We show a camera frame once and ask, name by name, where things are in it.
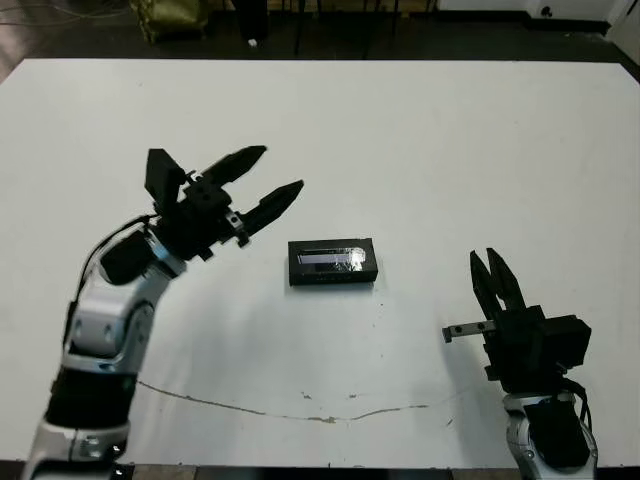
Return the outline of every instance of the white table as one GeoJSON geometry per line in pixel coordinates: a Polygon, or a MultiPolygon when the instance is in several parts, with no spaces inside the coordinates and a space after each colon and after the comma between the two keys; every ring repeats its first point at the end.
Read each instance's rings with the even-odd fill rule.
{"type": "Polygon", "coordinates": [[[202,169],[266,144],[235,205],[304,190],[250,248],[190,264],[140,375],[237,409],[140,385],[125,461],[514,466],[481,338],[440,333],[483,318],[468,254],[493,246],[529,304],[593,328],[571,377],[600,464],[640,463],[639,132],[618,65],[23,62],[0,85],[0,457],[28,453],[85,255],[150,210],[147,149],[202,169]],[[288,240],[355,236],[373,289],[289,288],[288,240]]]}

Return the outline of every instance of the black rectangular case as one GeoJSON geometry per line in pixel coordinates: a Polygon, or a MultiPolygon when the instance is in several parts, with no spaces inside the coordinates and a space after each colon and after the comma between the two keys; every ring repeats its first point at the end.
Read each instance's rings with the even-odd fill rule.
{"type": "Polygon", "coordinates": [[[289,284],[373,282],[378,264],[370,238],[289,242],[289,284]]]}

